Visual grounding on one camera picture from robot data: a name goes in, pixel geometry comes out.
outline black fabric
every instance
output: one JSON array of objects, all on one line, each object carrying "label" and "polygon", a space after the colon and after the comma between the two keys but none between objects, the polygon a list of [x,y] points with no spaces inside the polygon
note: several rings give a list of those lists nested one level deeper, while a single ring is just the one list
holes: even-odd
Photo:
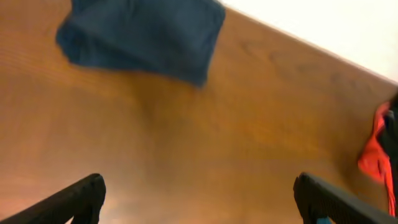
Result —
[{"label": "black fabric", "polygon": [[72,0],[56,39],[77,65],[146,70],[201,86],[224,18],[214,0]]},{"label": "black fabric", "polygon": [[379,133],[377,141],[390,158],[392,181],[395,198],[398,198],[398,101],[394,101],[388,114],[384,116],[384,129]]}]

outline blue cloth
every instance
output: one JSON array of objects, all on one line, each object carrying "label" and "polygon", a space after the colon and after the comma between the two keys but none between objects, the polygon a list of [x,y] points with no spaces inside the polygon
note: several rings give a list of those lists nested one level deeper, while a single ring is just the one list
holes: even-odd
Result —
[{"label": "blue cloth", "polygon": [[331,221],[329,218],[319,218],[317,219],[317,224],[331,224]]},{"label": "blue cloth", "polygon": [[224,18],[214,0],[72,0],[56,40],[77,65],[146,70],[201,86]]}]

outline folded cloth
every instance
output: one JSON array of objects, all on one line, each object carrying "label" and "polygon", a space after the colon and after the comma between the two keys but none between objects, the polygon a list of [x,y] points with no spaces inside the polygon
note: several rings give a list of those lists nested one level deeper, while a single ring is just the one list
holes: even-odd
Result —
[{"label": "folded cloth", "polygon": [[394,217],[397,214],[396,193],[398,187],[398,148],[394,141],[397,141],[398,138],[393,135],[393,131],[390,132],[390,130],[394,130],[393,124],[386,129],[386,120],[389,123],[392,122],[391,116],[389,116],[392,108],[391,103],[387,102],[376,110],[372,134],[359,158],[358,166],[366,175],[386,186],[389,214]]},{"label": "folded cloth", "polygon": [[57,32],[71,63],[206,82],[225,18],[214,0],[72,0]]}]

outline orange wood surface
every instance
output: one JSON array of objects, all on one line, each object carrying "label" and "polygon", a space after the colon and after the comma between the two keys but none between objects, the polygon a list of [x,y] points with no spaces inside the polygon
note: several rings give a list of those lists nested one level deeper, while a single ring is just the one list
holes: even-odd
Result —
[{"label": "orange wood surface", "polygon": [[202,89],[81,68],[69,10],[0,1],[0,219],[93,172],[100,223],[301,223],[302,171],[386,209],[356,158],[394,85],[230,10]]}]

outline table surface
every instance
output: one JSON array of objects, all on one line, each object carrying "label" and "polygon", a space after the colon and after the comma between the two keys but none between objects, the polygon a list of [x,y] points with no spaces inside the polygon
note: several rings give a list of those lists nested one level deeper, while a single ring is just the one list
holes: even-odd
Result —
[{"label": "table surface", "polygon": [[398,83],[398,1],[220,1]]},{"label": "table surface", "polygon": [[0,1],[0,218],[94,172],[101,223],[300,223],[303,171],[387,208],[356,158],[394,85],[231,10],[202,89],[81,68],[69,10]]}]

